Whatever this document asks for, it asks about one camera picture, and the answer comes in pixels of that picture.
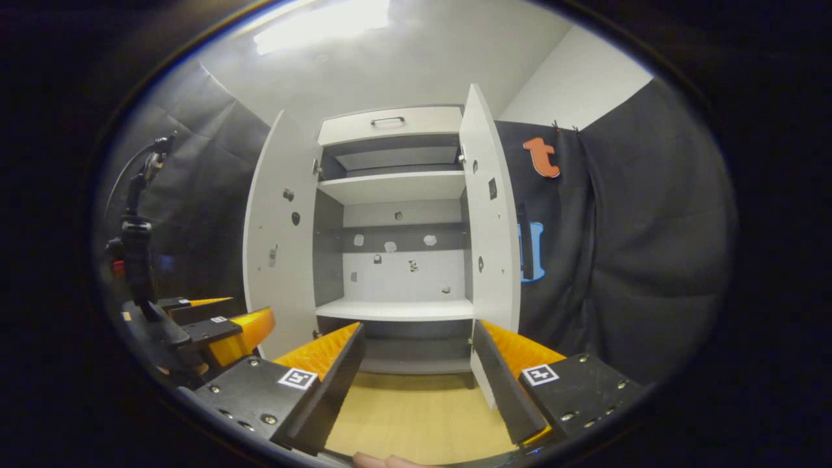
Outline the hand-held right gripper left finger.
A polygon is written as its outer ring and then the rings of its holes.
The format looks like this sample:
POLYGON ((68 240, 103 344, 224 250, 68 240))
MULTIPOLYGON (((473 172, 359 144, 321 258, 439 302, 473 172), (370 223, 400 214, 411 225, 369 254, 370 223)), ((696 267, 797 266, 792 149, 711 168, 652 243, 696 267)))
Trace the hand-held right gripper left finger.
POLYGON ((276 361, 239 359, 195 390, 194 400, 258 442, 317 456, 365 351, 365 326, 354 322, 276 361))

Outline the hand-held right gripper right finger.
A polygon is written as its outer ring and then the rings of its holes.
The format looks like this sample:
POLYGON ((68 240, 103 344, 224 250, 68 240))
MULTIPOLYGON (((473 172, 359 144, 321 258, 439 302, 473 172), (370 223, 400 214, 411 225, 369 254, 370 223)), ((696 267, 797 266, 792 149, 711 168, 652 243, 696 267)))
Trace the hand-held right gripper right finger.
POLYGON ((522 448, 577 437, 629 409, 644 391, 594 354, 565 356, 479 319, 471 365, 510 441, 522 448))

